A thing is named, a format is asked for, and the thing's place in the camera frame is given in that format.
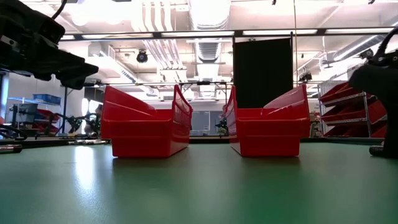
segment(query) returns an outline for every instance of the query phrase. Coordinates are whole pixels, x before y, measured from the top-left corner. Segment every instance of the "black panel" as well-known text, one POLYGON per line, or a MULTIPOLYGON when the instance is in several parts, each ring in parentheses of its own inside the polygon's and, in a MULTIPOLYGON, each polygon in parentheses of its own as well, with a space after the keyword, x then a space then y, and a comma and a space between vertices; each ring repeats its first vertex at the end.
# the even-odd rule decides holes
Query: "black panel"
POLYGON ((98 88, 85 88, 85 98, 90 100, 95 100, 97 102, 104 101, 104 92, 98 88))
POLYGON ((293 88, 290 39, 235 43, 234 84, 238 108, 262 108, 293 88))

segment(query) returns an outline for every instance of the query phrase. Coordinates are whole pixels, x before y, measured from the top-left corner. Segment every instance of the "ceiling duct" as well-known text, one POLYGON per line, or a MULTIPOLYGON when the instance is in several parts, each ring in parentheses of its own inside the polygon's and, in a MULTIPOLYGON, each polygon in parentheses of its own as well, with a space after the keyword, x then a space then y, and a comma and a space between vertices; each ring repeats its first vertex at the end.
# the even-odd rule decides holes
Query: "ceiling duct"
MULTIPOLYGON (((382 26, 397 26, 397 25, 398 25, 398 16, 395 16, 393 19, 387 21, 382 26)), ((355 40, 351 44, 347 45, 346 47, 342 48, 341 50, 335 52, 332 57, 333 62, 345 60, 354 55, 358 55, 364 52, 365 50, 369 49, 370 47, 373 47, 376 44, 381 43, 386 38, 386 36, 387 34, 361 37, 358 40, 355 40)))
MULTIPOLYGON (((93 42, 88 46, 88 55, 94 57, 104 57, 108 60, 108 62, 112 65, 112 68, 115 72, 120 74, 120 76, 126 77, 131 83, 140 83, 142 82, 138 76, 128 69, 122 62, 116 59, 115 50, 108 46, 108 50, 105 50, 105 47, 101 45, 99 42, 93 42)), ((138 86, 142 91, 144 91, 147 96, 159 96, 159 90, 151 88, 150 86, 138 86)))
MULTIPOLYGON (((191 26, 193 30, 225 30, 228 26, 231 12, 231 0, 188 0, 191 26)), ((199 79, 214 81, 218 76, 220 54, 223 44, 221 42, 195 42, 195 53, 199 79)), ((201 86, 202 96, 215 96, 214 91, 201 86)))

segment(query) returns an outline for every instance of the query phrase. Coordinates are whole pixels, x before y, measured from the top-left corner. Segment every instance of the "fluorescent light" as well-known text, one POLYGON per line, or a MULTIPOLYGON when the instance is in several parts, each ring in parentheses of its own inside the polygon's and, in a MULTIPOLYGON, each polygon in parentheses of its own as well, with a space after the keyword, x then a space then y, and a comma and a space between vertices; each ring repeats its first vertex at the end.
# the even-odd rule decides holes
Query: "fluorescent light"
POLYGON ((187 40, 188 44, 196 44, 196 43, 232 43, 231 39, 195 39, 195 40, 187 40))
POLYGON ((75 40, 73 35, 64 35, 61 40, 75 40))
POLYGON ((362 41, 361 43, 359 43, 359 44, 355 45, 354 47, 348 49, 346 52, 342 53, 341 55, 335 57, 333 60, 336 60, 336 61, 337 60, 341 60, 343 57, 347 56, 349 53, 351 53, 352 51, 356 50, 358 47, 362 46, 363 44, 365 44, 366 42, 372 40, 375 37, 377 37, 377 36, 374 35, 374 36, 362 41))
POLYGON ((355 29, 327 29, 326 34, 377 34, 381 32, 388 33, 392 28, 355 28, 355 29))
POLYGON ((149 33, 136 33, 136 34, 85 34, 82 35, 84 39, 128 39, 128 38, 151 38, 152 34, 149 33))
MULTIPOLYGON (((297 30, 297 34, 315 34, 316 29, 297 30)), ((291 32, 295 34, 295 30, 247 30, 243 31, 243 35, 289 35, 291 32)))
POLYGON ((226 37, 233 36, 234 31, 197 31, 197 32, 167 32, 162 37, 226 37))

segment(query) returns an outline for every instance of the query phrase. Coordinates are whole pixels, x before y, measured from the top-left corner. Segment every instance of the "exposed pipe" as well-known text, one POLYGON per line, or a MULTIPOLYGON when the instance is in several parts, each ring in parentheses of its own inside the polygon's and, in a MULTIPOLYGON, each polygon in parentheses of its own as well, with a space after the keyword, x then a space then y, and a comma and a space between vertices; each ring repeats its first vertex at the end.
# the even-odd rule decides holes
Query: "exposed pipe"
MULTIPOLYGON (((157 31, 164 31, 163 25, 162 25, 162 8, 160 6, 160 0, 155 0, 154 1, 154 5, 155 5, 155 26, 157 31)), ((173 50, 170 46, 169 40, 163 40, 163 44, 166 46, 167 50, 169 51, 169 55, 173 61, 173 68, 177 68, 178 67, 178 63, 177 60, 175 59, 175 55, 173 53, 173 50)), ((167 59, 167 61, 170 61, 167 54, 165 53, 165 57, 167 59)))
MULTIPOLYGON (((188 5, 193 30, 223 30, 227 28, 231 0, 188 0, 188 5)), ((222 46, 220 42, 195 43, 197 62, 219 62, 222 46)), ((218 76, 219 68, 220 66, 217 64, 197 65, 198 76, 200 80, 213 81, 218 76)), ((215 88, 211 86, 201 86, 200 90, 203 96, 214 96, 215 94, 215 88)))
MULTIPOLYGON (((152 5, 150 3, 150 0, 147 0, 145 3, 145 30, 142 30, 142 32, 153 32, 155 31, 153 25, 152 25, 152 16, 151 16, 151 10, 152 10, 152 5)), ((157 54, 157 56, 160 58, 160 62, 163 65, 163 69, 165 68, 171 68, 171 63, 167 60, 167 57, 165 57, 165 52, 162 47, 162 44, 160 43, 159 40, 152 40, 149 42, 150 47, 152 50, 157 54)))
MULTIPOLYGON (((132 4, 132 19, 131 19, 131 27, 136 32, 145 32, 146 28, 143 21, 143 14, 142 14, 142 0, 131 1, 132 4)), ((155 58, 155 61, 165 68, 166 65, 162 63, 157 53, 152 48, 149 40, 143 40, 142 43, 145 45, 145 48, 149 50, 150 54, 155 58)))
MULTIPOLYGON (((170 0, 165 0, 163 2, 163 8, 164 8, 164 26, 166 27, 166 31, 173 31, 173 26, 171 22, 171 7, 170 7, 170 0)), ((170 48, 175 55, 176 62, 180 68, 183 68, 182 61, 180 59, 180 54, 178 51, 177 47, 177 42, 175 39, 170 39, 170 48)))

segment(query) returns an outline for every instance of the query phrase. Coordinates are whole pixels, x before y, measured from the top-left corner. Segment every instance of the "white ceiling pipe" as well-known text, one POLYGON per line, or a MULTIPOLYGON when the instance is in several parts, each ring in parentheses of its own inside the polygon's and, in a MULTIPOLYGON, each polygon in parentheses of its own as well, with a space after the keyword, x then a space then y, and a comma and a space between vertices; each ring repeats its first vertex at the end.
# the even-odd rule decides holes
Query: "white ceiling pipe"
MULTIPOLYGON (((152 4, 150 0, 145 1, 145 26, 147 27, 147 31, 153 32, 155 31, 154 26, 152 25, 152 4)), ((155 51, 159 54, 163 63, 166 64, 166 68, 172 68, 172 64, 167 59, 167 54, 163 49, 162 43, 159 40, 153 40, 152 43, 155 43, 155 51)))
MULTIPOLYGON (((142 0, 131 1, 132 6, 132 17, 131 17, 131 27, 135 32, 145 32, 146 28, 143 21, 142 15, 142 0)), ((150 40, 143 40, 142 43, 145 45, 145 48, 149 50, 152 56, 155 58, 155 61, 165 68, 165 64, 162 64, 159 56, 155 53, 151 46, 150 40)))
MULTIPOLYGON (((163 1, 163 9, 164 9, 164 26, 166 27, 166 31, 173 31, 173 26, 172 26, 172 13, 171 13, 171 7, 170 7, 170 0, 165 0, 163 1)), ((180 68, 183 68, 182 61, 180 59, 180 53, 178 51, 177 47, 177 42, 175 39, 170 39, 169 42, 171 43, 171 48, 174 52, 175 59, 177 60, 178 66, 180 68)))
MULTIPOLYGON (((160 0, 155 0, 154 5, 155 5, 155 26, 157 31, 162 32, 164 31, 164 28, 162 24, 162 6, 160 5, 160 0)), ((173 50, 171 49, 169 40, 163 40, 163 44, 166 46, 167 50, 169 51, 169 55, 171 57, 171 60, 173 61, 172 67, 178 68, 178 63, 177 60, 175 59, 173 50)), ((167 54, 165 54, 165 57, 168 61, 170 61, 167 54)))

